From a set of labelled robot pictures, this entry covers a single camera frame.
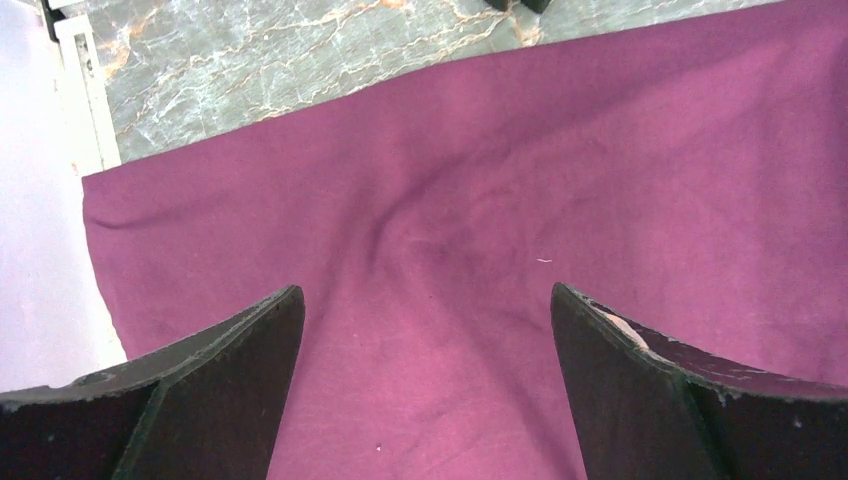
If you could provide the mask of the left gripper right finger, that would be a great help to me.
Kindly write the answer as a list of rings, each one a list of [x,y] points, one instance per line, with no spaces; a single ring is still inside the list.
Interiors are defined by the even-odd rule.
[[[591,479],[843,479],[847,391],[746,366],[564,284],[551,323]]]

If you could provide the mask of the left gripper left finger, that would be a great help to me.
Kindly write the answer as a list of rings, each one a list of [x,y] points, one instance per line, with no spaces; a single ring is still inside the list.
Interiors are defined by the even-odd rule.
[[[263,479],[305,319],[302,290],[60,387],[1,396],[5,479]]]

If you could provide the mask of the purple cloth wrap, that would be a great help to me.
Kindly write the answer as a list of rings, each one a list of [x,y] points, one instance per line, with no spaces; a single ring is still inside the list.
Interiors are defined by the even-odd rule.
[[[556,282],[847,380],[843,1],[428,67],[83,186],[129,357],[304,290],[273,479],[583,478]]]

